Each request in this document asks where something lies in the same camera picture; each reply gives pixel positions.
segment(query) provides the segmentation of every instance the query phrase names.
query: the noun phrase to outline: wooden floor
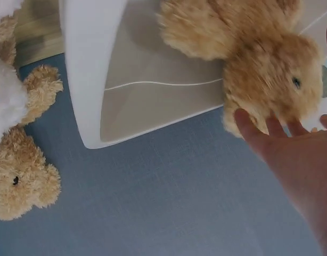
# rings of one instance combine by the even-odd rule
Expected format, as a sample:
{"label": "wooden floor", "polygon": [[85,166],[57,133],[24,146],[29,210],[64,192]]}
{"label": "wooden floor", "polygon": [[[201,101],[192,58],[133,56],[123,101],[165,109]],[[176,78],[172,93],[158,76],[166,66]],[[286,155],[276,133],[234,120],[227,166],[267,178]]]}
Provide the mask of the wooden floor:
{"label": "wooden floor", "polygon": [[15,33],[18,66],[63,53],[58,0],[25,0]]}

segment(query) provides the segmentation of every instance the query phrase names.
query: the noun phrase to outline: human hand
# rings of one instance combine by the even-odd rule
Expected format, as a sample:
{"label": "human hand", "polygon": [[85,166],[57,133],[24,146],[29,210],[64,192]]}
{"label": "human hand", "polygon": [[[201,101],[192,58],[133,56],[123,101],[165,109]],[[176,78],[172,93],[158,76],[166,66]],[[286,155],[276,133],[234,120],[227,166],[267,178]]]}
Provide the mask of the human hand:
{"label": "human hand", "polygon": [[[294,121],[288,124],[293,136],[288,138],[280,122],[271,117],[266,120],[267,135],[243,109],[234,117],[245,141],[274,172],[327,255],[327,131],[309,133]],[[327,115],[320,121],[327,129]]]}

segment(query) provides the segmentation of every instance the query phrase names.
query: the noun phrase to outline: fluffy fur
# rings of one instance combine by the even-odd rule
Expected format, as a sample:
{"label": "fluffy fur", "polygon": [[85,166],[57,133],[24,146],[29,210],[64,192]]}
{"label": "fluffy fur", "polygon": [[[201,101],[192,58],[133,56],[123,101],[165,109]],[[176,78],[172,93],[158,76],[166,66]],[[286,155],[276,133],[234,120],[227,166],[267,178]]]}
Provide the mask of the fluffy fur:
{"label": "fluffy fur", "polygon": [[0,141],[9,128],[24,118],[28,97],[13,67],[0,59]]}
{"label": "fluffy fur", "polygon": [[[15,17],[0,23],[1,59],[10,64],[15,51],[8,42],[15,42],[11,27]],[[7,131],[0,143],[0,219],[12,220],[29,211],[33,206],[53,204],[61,191],[58,170],[47,164],[43,153],[23,126],[35,120],[54,102],[57,92],[63,90],[58,70],[48,66],[34,69],[22,85],[27,91],[26,114],[20,124]]]}
{"label": "fluffy fur", "polygon": [[190,57],[225,59],[224,125],[240,136],[234,111],[247,110],[267,132],[271,112],[287,122],[317,109],[322,56],[317,45],[292,33],[301,0],[166,0],[162,37]]}
{"label": "fluffy fur", "polygon": [[12,16],[15,10],[20,9],[23,0],[0,0],[0,20]]}

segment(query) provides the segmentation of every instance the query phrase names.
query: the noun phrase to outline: curly fur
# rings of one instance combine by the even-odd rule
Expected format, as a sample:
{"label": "curly fur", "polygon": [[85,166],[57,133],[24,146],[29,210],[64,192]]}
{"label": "curly fur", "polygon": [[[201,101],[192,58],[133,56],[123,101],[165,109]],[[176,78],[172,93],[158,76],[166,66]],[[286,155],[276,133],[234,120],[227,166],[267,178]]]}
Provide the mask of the curly fur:
{"label": "curly fur", "polygon": [[12,16],[15,10],[20,9],[23,0],[0,0],[0,20]]}
{"label": "curly fur", "polygon": [[[3,61],[7,62],[5,72],[12,70],[11,65],[15,59],[15,38],[13,33],[11,34],[11,27],[15,27],[15,22],[15,17],[6,17],[0,23],[0,65],[3,65]],[[16,97],[20,98],[24,94],[26,101],[19,124],[7,131],[0,143],[1,220],[19,218],[33,206],[46,207],[53,204],[61,191],[58,170],[46,163],[41,149],[23,129],[24,125],[33,122],[48,110],[54,104],[56,94],[63,90],[58,70],[40,66],[29,74],[24,83],[18,81],[16,74],[13,74],[13,79],[10,79],[18,84],[23,92],[16,93]],[[2,88],[8,90],[11,85],[7,86],[6,81],[9,80],[6,77],[1,80],[5,82],[5,87]],[[6,94],[5,98],[13,100],[11,95]],[[4,117],[11,118],[11,115],[6,113]]]}
{"label": "curly fur", "polygon": [[301,0],[166,0],[159,22],[171,47],[226,60],[224,126],[240,136],[237,108],[267,132],[271,112],[287,122],[307,117],[320,103],[322,56],[313,40],[292,32],[301,12]]}
{"label": "curly fur", "polygon": [[27,113],[27,93],[13,67],[0,60],[0,141]]}

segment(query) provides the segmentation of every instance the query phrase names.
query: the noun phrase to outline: fluffy plush toy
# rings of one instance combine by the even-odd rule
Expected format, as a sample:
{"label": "fluffy plush toy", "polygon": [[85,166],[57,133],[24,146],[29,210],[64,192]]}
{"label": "fluffy plush toy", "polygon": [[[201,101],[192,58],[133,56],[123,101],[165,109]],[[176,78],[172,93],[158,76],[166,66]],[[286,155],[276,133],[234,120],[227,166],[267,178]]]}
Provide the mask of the fluffy plush toy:
{"label": "fluffy plush toy", "polygon": [[19,10],[24,0],[0,0],[0,21],[6,16],[13,16]]}
{"label": "fluffy plush toy", "polygon": [[313,40],[292,32],[301,0],[166,0],[162,37],[190,57],[225,59],[224,125],[240,137],[241,107],[265,133],[274,113],[303,119],[322,95],[322,56]]}
{"label": "fluffy plush toy", "polygon": [[18,218],[33,205],[53,204],[60,193],[57,169],[45,162],[42,151],[25,134],[23,126],[46,111],[63,86],[58,71],[47,66],[33,70],[24,83],[17,81],[11,65],[15,58],[15,23],[15,17],[6,17],[0,23],[0,124],[5,129],[19,123],[5,132],[0,142],[1,220]]}

